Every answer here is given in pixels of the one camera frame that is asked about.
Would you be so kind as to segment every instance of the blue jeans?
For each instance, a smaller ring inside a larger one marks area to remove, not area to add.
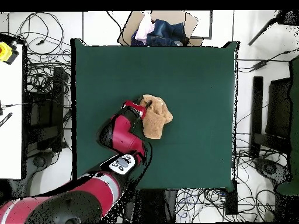
[[[148,46],[178,46],[179,41],[184,46],[188,43],[184,23],[170,25],[164,20],[157,19],[155,29],[147,35]]]

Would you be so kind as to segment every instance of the green table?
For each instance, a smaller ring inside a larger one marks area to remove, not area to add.
[[[75,40],[77,176],[115,155],[98,128],[123,102],[164,99],[173,120],[151,140],[152,163],[138,188],[231,186],[235,50],[214,47],[88,47]]]

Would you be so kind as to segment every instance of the brown cloth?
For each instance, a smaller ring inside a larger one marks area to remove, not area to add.
[[[160,139],[163,126],[172,121],[173,117],[165,102],[159,97],[145,94],[140,105],[145,107],[150,100],[152,100],[152,104],[148,107],[143,119],[143,133],[147,138]]]

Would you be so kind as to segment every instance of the pink fabric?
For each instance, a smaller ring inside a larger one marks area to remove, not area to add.
[[[138,31],[135,39],[142,41],[144,44],[147,43],[147,34],[151,33],[155,29],[155,23],[152,24],[152,17],[150,13],[144,12],[144,17],[139,24]]]

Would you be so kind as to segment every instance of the clothing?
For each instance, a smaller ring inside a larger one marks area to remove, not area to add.
[[[145,44],[142,41],[135,39],[137,31],[138,30],[136,30],[131,37],[131,46],[145,46]]]
[[[170,25],[168,22],[159,19],[155,22],[154,31],[147,35],[148,46],[181,46],[180,43],[186,46],[188,41],[184,23]]]
[[[150,13],[145,12],[142,21],[139,24],[138,31],[136,33],[135,39],[142,41],[144,44],[147,43],[147,34],[151,33],[155,29],[155,23],[152,23],[152,18]]]
[[[159,97],[145,94],[140,105],[144,107],[150,100],[152,100],[152,104],[142,120],[143,134],[147,138],[160,139],[164,125],[171,122],[173,117],[165,102]]]

